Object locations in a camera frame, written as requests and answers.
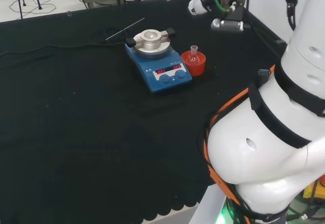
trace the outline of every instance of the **red digital display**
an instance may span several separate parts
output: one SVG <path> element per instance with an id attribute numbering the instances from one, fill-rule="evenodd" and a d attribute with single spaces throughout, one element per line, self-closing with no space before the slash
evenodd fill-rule
<path id="1" fill-rule="evenodd" d="M 155 72 L 156 72 L 156 74 L 160 74 L 160 73 L 164 73 L 165 71 L 166 71 L 166 69 L 160 69 L 160 70 L 157 70 Z"/>
<path id="2" fill-rule="evenodd" d="M 171 66 L 171 67 L 168 67 L 168 68 L 164 68 L 164 69 L 159 69 L 159 70 L 156 70 L 154 71 L 156 74 L 161 74 L 161 73 L 165 73 L 165 72 L 168 72 L 168 71 L 171 71 L 171 70 L 175 70 L 175 69 L 178 69 L 178 68 L 181 68 L 181 64 L 178 64 L 178 65 L 174 65 L 174 66 Z"/>

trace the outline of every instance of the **red cup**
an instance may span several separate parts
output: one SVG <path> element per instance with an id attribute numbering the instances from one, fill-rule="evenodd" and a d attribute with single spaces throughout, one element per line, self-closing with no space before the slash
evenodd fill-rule
<path id="1" fill-rule="evenodd" d="M 185 51 L 181 55 L 181 58 L 182 58 L 183 62 L 186 64 L 186 67 L 187 67 L 189 73 L 191 74 L 192 77 L 202 75 L 205 70 L 205 61 L 206 61 L 205 55 L 198 51 L 197 55 L 199 56 L 200 61 L 198 64 L 195 64 L 195 65 L 187 63 L 186 60 L 189 55 L 191 55 L 190 50 Z"/>

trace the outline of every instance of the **black strap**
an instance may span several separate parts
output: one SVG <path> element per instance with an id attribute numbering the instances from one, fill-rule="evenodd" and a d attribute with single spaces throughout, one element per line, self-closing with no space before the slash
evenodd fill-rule
<path id="1" fill-rule="evenodd" d="M 275 66 L 274 77 L 290 99 L 315 113 L 317 116 L 325 117 L 325 100 L 296 85 L 284 72 L 281 63 Z"/>
<path id="2" fill-rule="evenodd" d="M 251 103 L 252 110 L 255 111 L 261 122 L 280 140 L 284 143 L 299 149 L 310 143 L 307 140 L 289 128 L 287 128 L 268 108 L 265 104 L 259 90 L 254 83 L 248 87 L 248 95 Z"/>
<path id="3" fill-rule="evenodd" d="M 288 206 L 284 210 L 282 210 L 281 212 L 276 213 L 276 214 L 259 214 L 254 211 L 247 210 L 247 209 L 243 208 L 242 206 L 237 204 L 235 201 L 232 201 L 232 205 L 233 205 L 234 209 L 237 210 L 239 213 L 241 213 L 243 216 L 246 216 L 249 219 L 262 220 L 264 222 L 272 222 L 272 221 L 280 218 L 287 212 L 287 210 L 289 208 L 289 206 Z"/>

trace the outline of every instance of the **blue knob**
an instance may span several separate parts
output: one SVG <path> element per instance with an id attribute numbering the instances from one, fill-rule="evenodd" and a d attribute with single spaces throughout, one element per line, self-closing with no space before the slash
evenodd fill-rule
<path id="1" fill-rule="evenodd" d="M 159 78 L 160 82 L 162 82 L 163 84 L 169 84 L 171 81 L 170 76 L 168 76 L 167 74 L 161 75 L 161 77 Z"/>
<path id="2" fill-rule="evenodd" d="M 183 70 L 176 71 L 175 75 L 178 79 L 184 79 L 186 77 L 186 73 Z"/>

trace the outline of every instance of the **green light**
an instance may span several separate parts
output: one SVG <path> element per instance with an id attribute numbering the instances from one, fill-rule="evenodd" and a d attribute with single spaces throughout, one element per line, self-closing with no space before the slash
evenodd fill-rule
<path id="1" fill-rule="evenodd" d="M 218 216 L 218 219 L 217 219 L 217 221 L 216 221 L 215 224 L 226 224 L 226 223 L 225 223 L 225 219 L 224 219 L 223 214 L 220 214 L 220 215 Z"/>

